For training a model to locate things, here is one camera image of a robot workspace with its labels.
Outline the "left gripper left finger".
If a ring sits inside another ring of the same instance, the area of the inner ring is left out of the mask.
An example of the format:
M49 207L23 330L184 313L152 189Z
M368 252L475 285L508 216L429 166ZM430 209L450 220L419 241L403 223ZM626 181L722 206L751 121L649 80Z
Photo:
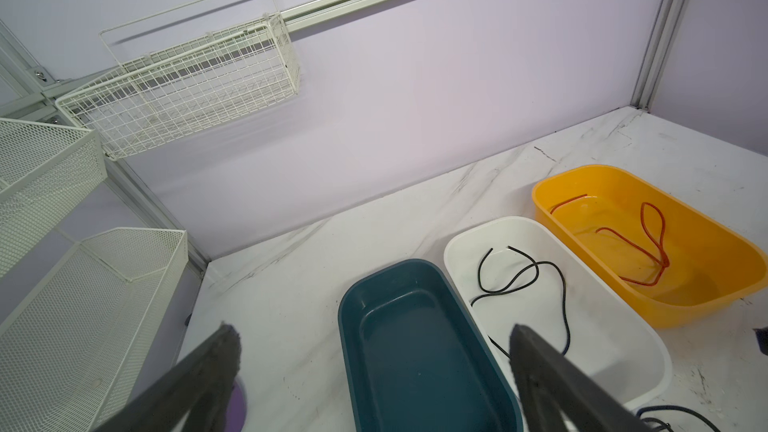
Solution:
M97 427L99 431L223 431L241 357L240 335L229 324L160 380Z

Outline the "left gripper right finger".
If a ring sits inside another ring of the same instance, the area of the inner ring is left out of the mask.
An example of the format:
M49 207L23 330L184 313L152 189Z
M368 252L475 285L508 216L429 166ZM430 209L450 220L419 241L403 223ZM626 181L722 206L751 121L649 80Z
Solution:
M591 378L537 332L516 325L509 338L510 367L531 431L648 431Z

